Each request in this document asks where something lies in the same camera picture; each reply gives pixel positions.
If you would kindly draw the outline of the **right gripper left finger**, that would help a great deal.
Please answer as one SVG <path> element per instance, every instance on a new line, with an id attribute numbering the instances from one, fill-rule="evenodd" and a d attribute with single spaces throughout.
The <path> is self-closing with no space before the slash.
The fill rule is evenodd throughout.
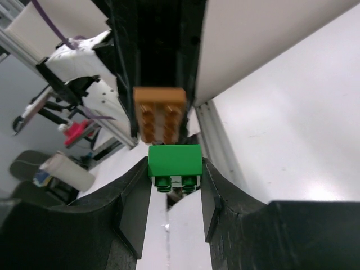
<path id="1" fill-rule="evenodd" d="M 2 269 L 135 269 L 151 196 L 148 159 L 69 205 L 1 201 Z"/>

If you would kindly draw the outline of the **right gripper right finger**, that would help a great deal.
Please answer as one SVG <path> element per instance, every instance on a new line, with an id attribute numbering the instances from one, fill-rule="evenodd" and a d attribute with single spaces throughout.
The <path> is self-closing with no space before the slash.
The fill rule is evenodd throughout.
<path id="1" fill-rule="evenodd" d="M 359 203 L 262 203 L 202 161 L 201 203 L 213 269 L 358 269 Z"/>

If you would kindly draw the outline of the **green small lego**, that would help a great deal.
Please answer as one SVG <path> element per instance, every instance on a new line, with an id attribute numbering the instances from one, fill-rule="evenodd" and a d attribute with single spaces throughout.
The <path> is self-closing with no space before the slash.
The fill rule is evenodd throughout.
<path id="1" fill-rule="evenodd" d="M 199 144 L 154 145 L 148 148 L 148 176 L 158 192 L 176 188 L 185 194 L 200 188 L 203 153 Z"/>

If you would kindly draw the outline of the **brown lego brick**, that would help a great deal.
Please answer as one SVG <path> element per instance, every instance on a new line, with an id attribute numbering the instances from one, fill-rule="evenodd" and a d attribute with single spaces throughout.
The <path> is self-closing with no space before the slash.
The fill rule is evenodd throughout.
<path id="1" fill-rule="evenodd" d="M 146 144 L 175 144 L 185 115 L 186 92 L 181 87 L 133 87 L 141 139 Z"/>

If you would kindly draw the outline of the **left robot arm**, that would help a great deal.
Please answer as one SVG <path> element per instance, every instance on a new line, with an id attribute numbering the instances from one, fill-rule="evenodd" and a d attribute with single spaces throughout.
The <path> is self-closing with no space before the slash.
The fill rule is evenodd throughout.
<path id="1" fill-rule="evenodd" d="M 185 113 L 196 98 L 206 1 L 94 1 L 111 34 L 96 53 L 115 75 L 130 134 L 140 130 L 133 87 L 181 87 Z"/>

